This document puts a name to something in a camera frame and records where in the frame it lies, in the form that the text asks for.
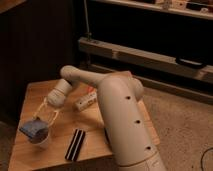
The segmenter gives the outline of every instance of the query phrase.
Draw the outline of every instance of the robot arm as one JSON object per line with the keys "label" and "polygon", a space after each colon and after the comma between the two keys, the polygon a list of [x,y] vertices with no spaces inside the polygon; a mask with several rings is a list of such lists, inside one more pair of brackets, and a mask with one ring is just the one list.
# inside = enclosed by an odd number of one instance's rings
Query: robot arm
{"label": "robot arm", "polygon": [[121,171],[165,171],[159,152],[146,128],[137,101],[143,86],[139,80],[121,75],[98,74],[65,66],[62,80],[47,101],[62,106],[75,81],[97,88],[97,100],[112,151]]}

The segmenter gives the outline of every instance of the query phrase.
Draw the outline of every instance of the wooden table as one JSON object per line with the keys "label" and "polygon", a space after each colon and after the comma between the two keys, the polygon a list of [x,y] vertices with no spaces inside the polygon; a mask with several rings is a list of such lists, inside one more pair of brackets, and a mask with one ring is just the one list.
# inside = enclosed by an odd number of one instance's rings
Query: wooden table
{"label": "wooden table", "polygon": [[26,0],[0,0],[0,14],[25,1]]}
{"label": "wooden table", "polygon": [[[19,126],[32,119],[33,113],[56,83],[57,80],[52,80],[28,85]],[[73,108],[74,101],[85,95],[87,88],[87,85],[80,84],[75,91],[70,93],[60,115],[51,128],[52,142],[47,149],[43,150],[30,144],[26,136],[17,130],[9,170],[37,170],[70,164],[64,157],[76,128],[86,131],[78,161],[112,155],[104,135],[104,124],[97,103],[82,112],[77,112]],[[154,143],[157,145],[160,141],[144,103],[140,101],[139,105]]]}

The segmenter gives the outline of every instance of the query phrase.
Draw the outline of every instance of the cable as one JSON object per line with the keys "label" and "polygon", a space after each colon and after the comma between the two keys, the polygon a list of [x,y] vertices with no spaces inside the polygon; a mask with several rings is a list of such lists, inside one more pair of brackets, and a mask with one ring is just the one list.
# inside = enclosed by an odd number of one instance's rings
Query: cable
{"label": "cable", "polygon": [[201,170],[202,170],[202,171],[204,171],[204,168],[203,168],[203,158],[204,158],[205,154],[206,154],[207,152],[211,151],[211,150],[213,150],[213,147],[208,148],[207,150],[205,150],[205,151],[203,152],[202,156],[201,156],[200,167],[201,167]]}

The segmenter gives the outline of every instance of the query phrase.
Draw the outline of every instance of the black object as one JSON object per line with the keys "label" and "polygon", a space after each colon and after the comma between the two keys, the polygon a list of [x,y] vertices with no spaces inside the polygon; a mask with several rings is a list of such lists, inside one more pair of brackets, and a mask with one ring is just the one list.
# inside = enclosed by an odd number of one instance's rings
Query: black object
{"label": "black object", "polygon": [[85,131],[76,129],[72,141],[67,150],[65,159],[76,161],[85,137]]}
{"label": "black object", "polygon": [[200,11],[202,8],[207,7],[206,5],[209,5],[209,0],[189,0],[187,2],[186,8]]}
{"label": "black object", "polygon": [[107,142],[110,143],[110,142],[109,142],[109,136],[108,136],[107,131],[106,131],[105,128],[104,128],[104,134],[105,134],[105,137],[106,137]]}
{"label": "black object", "polygon": [[193,64],[191,62],[186,62],[186,61],[184,61],[184,59],[181,59],[179,57],[176,58],[175,62],[177,64],[184,65],[184,66],[187,66],[187,67],[190,67],[193,69],[201,69],[206,66],[206,63],[204,63],[204,62],[200,63],[200,64]]}
{"label": "black object", "polygon": [[145,3],[150,3],[150,4],[154,4],[155,3],[155,0],[135,0],[135,1],[145,2]]}

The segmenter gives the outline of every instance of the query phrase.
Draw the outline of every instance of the floor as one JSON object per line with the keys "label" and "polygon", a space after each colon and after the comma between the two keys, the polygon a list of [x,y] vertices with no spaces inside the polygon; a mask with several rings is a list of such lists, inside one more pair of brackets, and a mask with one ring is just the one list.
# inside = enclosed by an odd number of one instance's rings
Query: floor
{"label": "floor", "polygon": [[[158,145],[168,171],[200,171],[203,152],[213,147],[213,105],[145,88],[144,103],[160,137]],[[15,128],[0,122],[0,170],[8,168]],[[213,150],[203,158],[205,171],[213,170]],[[117,170],[113,157],[49,170]]]}

